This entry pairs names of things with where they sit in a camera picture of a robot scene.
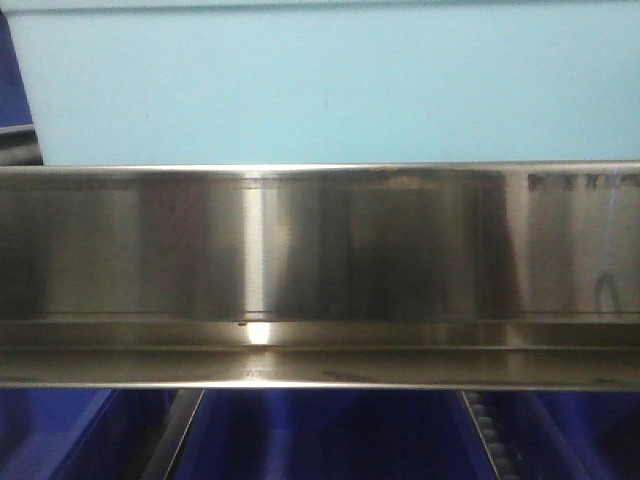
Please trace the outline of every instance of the blue surface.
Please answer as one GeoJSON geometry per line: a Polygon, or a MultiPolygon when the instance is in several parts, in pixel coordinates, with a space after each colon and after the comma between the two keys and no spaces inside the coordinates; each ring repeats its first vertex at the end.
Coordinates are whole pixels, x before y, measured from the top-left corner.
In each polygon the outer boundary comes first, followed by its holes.
{"type": "Polygon", "coordinates": [[[207,392],[177,480],[492,479],[452,392],[207,392]]]}
{"type": "Polygon", "coordinates": [[[0,128],[31,123],[7,19],[0,14],[0,128]]]}
{"type": "Polygon", "coordinates": [[[10,17],[45,163],[640,158],[637,1],[73,3],[10,17]]]}
{"type": "Polygon", "coordinates": [[[640,394],[485,394],[523,480],[640,478],[640,394]]]}
{"type": "Polygon", "coordinates": [[[167,408],[163,391],[0,390],[0,478],[115,480],[167,408]]]}

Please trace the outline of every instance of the stainless steel channel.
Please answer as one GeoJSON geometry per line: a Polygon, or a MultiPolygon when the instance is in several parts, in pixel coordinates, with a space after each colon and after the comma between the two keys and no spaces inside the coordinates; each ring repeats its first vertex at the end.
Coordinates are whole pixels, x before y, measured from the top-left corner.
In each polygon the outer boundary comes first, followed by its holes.
{"type": "Polygon", "coordinates": [[[0,384],[640,387],[640,162],[0,170],[0,384]]]}

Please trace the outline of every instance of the stainless steel surface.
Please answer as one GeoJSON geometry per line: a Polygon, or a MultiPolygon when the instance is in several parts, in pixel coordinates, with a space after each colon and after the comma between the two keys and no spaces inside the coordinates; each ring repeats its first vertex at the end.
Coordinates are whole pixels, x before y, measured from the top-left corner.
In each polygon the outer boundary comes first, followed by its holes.
{"type": "Polygon", "coordinates": [[[640,386],[640,162],[7,167],[0,265],[5,385],[640,386]]]}

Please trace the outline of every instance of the light blue wall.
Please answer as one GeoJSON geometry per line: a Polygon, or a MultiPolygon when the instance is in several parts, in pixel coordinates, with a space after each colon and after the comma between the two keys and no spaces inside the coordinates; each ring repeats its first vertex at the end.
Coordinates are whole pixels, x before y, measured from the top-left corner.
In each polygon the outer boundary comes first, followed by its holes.
{"type": "Polygon", "coordinates": [[[50,164],[640,158],[640,2],[10,18],[50,164]]]}

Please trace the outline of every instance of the blue plastic bin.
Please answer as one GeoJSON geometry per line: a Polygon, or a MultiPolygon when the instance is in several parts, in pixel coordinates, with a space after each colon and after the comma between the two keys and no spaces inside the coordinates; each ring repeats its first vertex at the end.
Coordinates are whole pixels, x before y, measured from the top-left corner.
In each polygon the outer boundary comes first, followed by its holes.
{"type": "Polygon", "coordinates": [[[164,391],[0,390],[0,478],[115,479],[168,406],[164,391]]]}
{"type": "Polygon", "coordinates": [[[493,479],[452,392],[208,392],[177,480],[493,479]]]}
{"type": "Polygon", "coordinates": [[[7,19],[0,13],[0,128],[31,123],[7,19]]]}
{"type": "Polygon", "coordinates": [[[485,394],[523,480],[640,478],[640,394],[485,394]]]}

